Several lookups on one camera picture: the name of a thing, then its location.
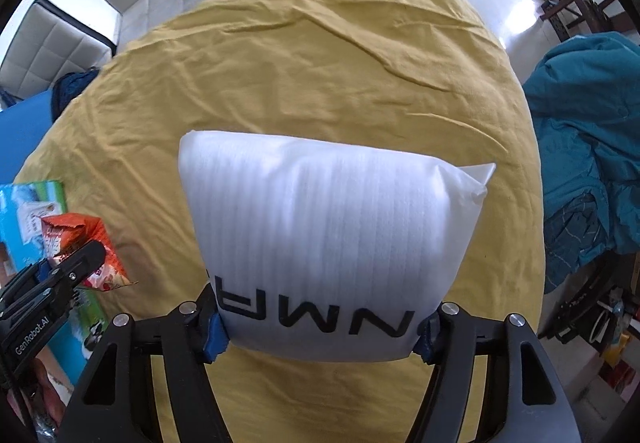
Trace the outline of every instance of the red snack package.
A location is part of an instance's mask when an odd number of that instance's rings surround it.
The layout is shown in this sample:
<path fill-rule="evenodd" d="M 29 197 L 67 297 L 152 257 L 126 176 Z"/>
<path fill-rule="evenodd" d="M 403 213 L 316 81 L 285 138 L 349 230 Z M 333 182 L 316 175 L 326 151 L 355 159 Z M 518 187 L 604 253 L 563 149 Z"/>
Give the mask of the red snack package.
<path fill-rule="evenodd" d="M 44 249 L 51 266 L 58 266 L 76 249 L 95 239 L 104 245 L 107 254 L 104 264 L 84 279 L 82 285 L 100 291 L 109 291 L 131 284 L 100 218 L 66 213 L 41 219 Z"/>

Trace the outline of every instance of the yellow tablecloth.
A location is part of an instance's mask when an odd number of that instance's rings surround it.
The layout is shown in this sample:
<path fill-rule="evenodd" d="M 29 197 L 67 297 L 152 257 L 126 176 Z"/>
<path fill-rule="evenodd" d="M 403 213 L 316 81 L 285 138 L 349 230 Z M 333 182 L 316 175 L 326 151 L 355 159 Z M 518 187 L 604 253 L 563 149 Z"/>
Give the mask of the yellow tablecloth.
<path fill-rule="evenodd" d="M 448 298 L 475 315 L 519 311 L 537 324 L 544 252 L 536 139 L 506 53 L 465 0 L 206 0 L 130 43 L 17 178 L 59 179 L 70 210 L 104 219 L 138 281 L 101 296 L 109 314 L 162 315 L 206 283 L 177 172 L 178 141 L 190 130 L 497 163 Z M 396 443 L 430 368 L 415 356 L 308 363 L 231 346 L 208 372 L 236 443 Z M 157 381 L 165 441 L 176 441 Z M 467 440 L 483 383 L 479 365 Z"/>

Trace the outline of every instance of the white pouch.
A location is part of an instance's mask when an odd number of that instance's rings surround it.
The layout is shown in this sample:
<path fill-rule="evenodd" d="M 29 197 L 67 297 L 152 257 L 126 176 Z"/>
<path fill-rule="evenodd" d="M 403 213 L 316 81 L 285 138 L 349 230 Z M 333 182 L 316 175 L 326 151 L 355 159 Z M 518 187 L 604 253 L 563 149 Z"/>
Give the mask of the white pouch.
<path fill-rule="evenodd" d="M 409 356 L 495 169 L 220 131 L 185 135 L 178 165 L 230 340 L 332 362 Z"/>

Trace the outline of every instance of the teal blanket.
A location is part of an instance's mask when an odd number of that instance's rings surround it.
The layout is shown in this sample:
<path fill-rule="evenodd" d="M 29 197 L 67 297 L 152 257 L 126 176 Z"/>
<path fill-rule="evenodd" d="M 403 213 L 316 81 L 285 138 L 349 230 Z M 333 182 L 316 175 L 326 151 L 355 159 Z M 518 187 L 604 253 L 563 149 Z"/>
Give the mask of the teal blanket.
<path fill-rule="evenodd" d="M 640 48 L 577 36 L 525 82 L 540 159 L 546 286 L 606 249 L 640 249 Z"/>

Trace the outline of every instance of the black letter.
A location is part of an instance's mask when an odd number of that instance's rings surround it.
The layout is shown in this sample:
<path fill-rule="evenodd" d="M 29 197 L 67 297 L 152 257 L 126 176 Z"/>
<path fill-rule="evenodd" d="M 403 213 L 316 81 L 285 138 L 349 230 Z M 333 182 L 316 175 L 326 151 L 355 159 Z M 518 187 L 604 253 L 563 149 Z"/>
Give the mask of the black letter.
<path fill-rule="evenodd" d="M 335 327 L 338 325 L 339 312 L 340 306 L 329 306 L 325 322 L 313 302 L 303 302 L 289 315 L 289 297 L 286 295 L 278 296 L 278 317 L 280 318 L 280 324 L 286 328 L 290 328 L 298 322 L 305 313 L 308 313 L 322 333 L 333 333 Z"/>
<path fill-rule="evenodd" d="M 218 277 L 217 275 L 214 276 L 214 280 L 216 281 L 216 298 L 218 299 L 218 306 L 220 306 L 220 309 L 230 311 L 231 313 L 238 313 L 239 315 L 244 315 L 245 317 L 254 318 L 256 320 L 264 320 L 265 318 L 267 318 L 267 304 L 263 289 L 255 290 L 254 313 L 253 311 L 248 311 L 243 308 L 225 304 L 225 300 L 231 300 L 233 302 L 238 302 L 238 304 L 251 306 L 251 299 L 243 297 L 241 295 L 236 295 L 235 293 L 224 291 L 222 289 L 222 279 L 220 279 L 220 277 Z"/>
<path fill-rule="evenodd" d="M 351 327 L 349 328 L 350 335 L 357 335 L 360 332 L 360 328 L 362 327 L 362 321 L 364 319 L 371 322 L 376 328 L 382 329 L 387 335 L 393 338 L 401 337 L 406 333 L 409 324 L 411 323 L 411 319 L 414 317 L 415 311 L 405 311 L 402 320 L 400 321 L 400 325 L 398 329 L 393 329 L 389 324 L 385 321 L 377 317 L 372 311 L 367 308 L 356 309 L 353 312 L 353 317 L 351 318 Z"/>

